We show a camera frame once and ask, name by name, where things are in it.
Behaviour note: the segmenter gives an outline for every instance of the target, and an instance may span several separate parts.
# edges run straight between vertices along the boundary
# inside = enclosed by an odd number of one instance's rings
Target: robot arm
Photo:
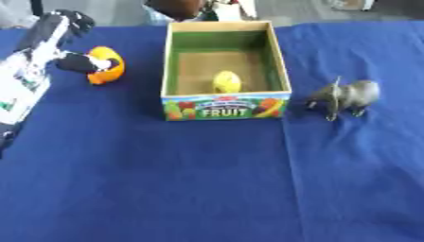
[[[78,11],[51,11],[26,32],[9,57],[0,61],[0,152],[48,90],[50,79],[45,67],[50,62],[57,61],[61,69],[84,74],[115,65],[113,60],[60,50],[94,25],[92,18]]]

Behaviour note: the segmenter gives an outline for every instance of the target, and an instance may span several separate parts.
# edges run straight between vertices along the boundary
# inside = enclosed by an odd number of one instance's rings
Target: toy elephant
[[[340,86],[341,77],[313,93],[307,99],[307,107],[313,109],[318,102],[327,103],[327,120],[334,121],[337,114],[350,109],[355,116],[362,116],[366,107],[380,97],[380,87],[377,82],[371,80],[358,80],[349,85]]]

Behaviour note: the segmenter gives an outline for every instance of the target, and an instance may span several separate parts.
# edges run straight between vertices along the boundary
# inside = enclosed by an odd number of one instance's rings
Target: cardboard box
[[[240,77],[240,93],[215,93],[221,71]],[[168,26],[161,94],[167,120],[281,117],[291,94],[270,22]]]

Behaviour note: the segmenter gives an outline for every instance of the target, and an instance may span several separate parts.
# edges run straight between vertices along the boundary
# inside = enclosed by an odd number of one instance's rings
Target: printed fruit illustration
[[[284,104],[285,104],[285,101],[284,100],[276,100],[276,102],[274,103],[274,105],[271,108],[266,109],[264,112],[261,112],[261,113],[258,113],[258,114],[254,114],[254,116],[255,117],[276,116],[277,115],[277,112],[278,112],[278,116],[279,116],[280,115],[280,110],[284,106]]]
[[[239,93],[241,80],[234,72],[222,71],[214,77],[213,88],[215,92],[222,94]]]
[[[266,98],[266,99],[263,99],[260,102],[259,106],[268,110],[268,109],[272,108],[277,101],[278,100],[274,99],[274,98]]]
[[[178,106],[180,106],[181,110],[194,109],[194,102],[179,102]]]
[[[271,114],[271,116],[272,116],[272,117],[279,117],[279,116],[280,116],[280,114],[281,114],[281,112],[280,112],[279,110],[276,110],[276,111],[274,111],[274,112]]]
[[[252,115],[258,115],[258,114],[263,113],[265,111],[267,111],[267,110],[262,108],[262,107],[256,107],[252,110]]]
[[[179,120],[179,119],[182,119],[183,116],[181,115],[181,113],[170,112],[170,113],[168,113],[168,118],[170,120]]]
[[[196,114],[196,111],[194,109],[185,109],[183,110],[183,114],[184,115]]]
[[[165,111],[166,112],[180,112],[180,108],[178,107],[178,104],[173,101],[169,101],[165,104]]]

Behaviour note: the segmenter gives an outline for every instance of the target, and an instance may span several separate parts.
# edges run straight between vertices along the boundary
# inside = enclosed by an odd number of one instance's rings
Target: person
[[[29,14],[29,7],[27,12],[28,14],[14,11],[0,0],[0,28],[9,28],[14,26],[32,27],[39,18]]]

